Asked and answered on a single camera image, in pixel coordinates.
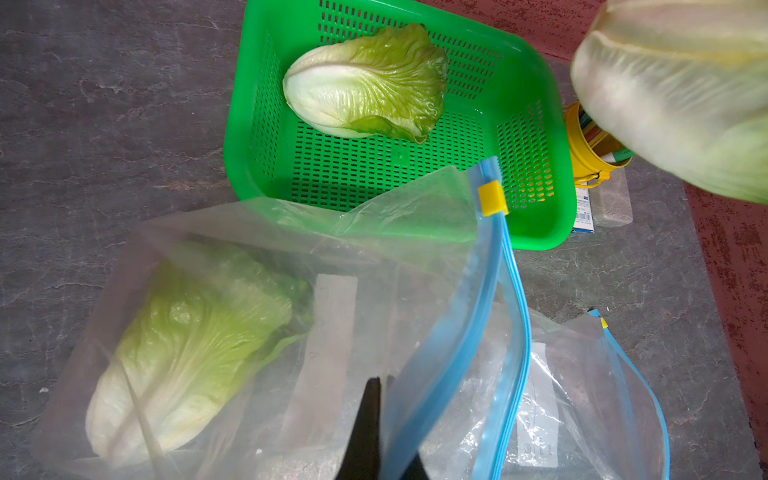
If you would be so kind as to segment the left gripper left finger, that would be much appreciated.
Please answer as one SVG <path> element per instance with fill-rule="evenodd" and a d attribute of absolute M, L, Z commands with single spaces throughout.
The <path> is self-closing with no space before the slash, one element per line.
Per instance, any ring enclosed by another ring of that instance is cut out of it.
<path fill-rule="evenodd" d="M 381 393 L 381 380 L 370 378 L 366 382 L 336 480 L 379 478 Z"/>

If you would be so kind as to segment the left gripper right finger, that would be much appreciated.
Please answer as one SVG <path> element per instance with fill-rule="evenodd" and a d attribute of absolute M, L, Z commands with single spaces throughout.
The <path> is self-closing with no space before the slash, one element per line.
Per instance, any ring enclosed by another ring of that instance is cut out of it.
<path fill-rule="evenodd" d="M 404 471 L 401 480 L 429 480 L 429 476 L 424 468 L 419 454 L 416 454 Z"/>

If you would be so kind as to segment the clear zipper bag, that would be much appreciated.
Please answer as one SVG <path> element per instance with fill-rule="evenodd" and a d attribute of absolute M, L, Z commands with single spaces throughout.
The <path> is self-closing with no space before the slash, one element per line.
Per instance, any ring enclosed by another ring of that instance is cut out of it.
<path fill-rule="evenodd" d="M 420 448 L 431 479 L 469 479 L 511 333 L 504 304 L 467 376 Z M 563 324 L 531 311 L 531 366 L 504 479 L 667 479 L 669 434 L 648 383 L 599 312 Z"/>
<path fill-rule="evenodd" d="M 531 327 L 496 159 L 140 224 L 31 440 L 82 479 L 497 479 Z"/>

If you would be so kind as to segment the chinese cabbage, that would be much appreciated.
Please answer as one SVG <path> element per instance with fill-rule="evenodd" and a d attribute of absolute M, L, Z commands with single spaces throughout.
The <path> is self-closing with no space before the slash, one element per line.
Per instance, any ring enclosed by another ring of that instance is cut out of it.
<path fill-rule="evenodd" d="M 121 468 L 192 441 L 308 329 L 311 305 L 307 280 L 247 249 L 176 244 L 96 384 L 85 420 L 94 453 Z"/>
<path fill-rule="evenodd" d="M 590 117 L 702 190 L 767 200 L 767 5 L 608 1 L 571 61 Z"/>
<path fill-rule="evenodd" d="M 444 113 L 449 60 L 423 25 L 313 49 L 282 81 L 291 110 L 334 137 L 423 144 Z"/>

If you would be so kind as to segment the chinese cabbage back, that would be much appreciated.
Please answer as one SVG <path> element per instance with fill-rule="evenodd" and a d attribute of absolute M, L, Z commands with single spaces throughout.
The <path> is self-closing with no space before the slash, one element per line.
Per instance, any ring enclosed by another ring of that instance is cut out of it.
<path fill-rule="evenodd" d="M 291 110 L 334 137 L 423 144 L 444 113 L 449 60 L 423 25 L 313 49 L 282 81 Z"/>

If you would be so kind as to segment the white blue small box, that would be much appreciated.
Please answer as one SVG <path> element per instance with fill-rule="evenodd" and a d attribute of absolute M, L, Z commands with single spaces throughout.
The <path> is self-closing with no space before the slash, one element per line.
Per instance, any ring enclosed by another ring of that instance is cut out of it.
<path fill-rule="evenodd" d="M 576 188 L 576 217 L 573 225 L 574 232 L 593 233 L 594 219 L 592 215 L 590 190 Z"/>

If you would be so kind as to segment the yellow pencil cup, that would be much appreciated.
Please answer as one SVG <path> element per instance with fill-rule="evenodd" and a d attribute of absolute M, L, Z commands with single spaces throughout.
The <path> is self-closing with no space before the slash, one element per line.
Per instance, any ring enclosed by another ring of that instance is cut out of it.
<path fill-rule="evenodd" d="M 565 124 L 577 188 L 601 185 L 636 156 L 599 127 L 579 102 L 565 110 Z"/>

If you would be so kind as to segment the green plastic basket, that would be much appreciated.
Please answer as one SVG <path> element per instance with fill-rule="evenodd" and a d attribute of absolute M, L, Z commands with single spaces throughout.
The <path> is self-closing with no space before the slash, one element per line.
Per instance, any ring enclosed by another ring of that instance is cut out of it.
<path fill-rule="evenodd" d="M 544 58 L 515 35 L 416 1 L 249 2 L 223 158 L 240 199 L 342 212 L 495 158 L 515 248 L 559 246 L 576 216 Z"/>

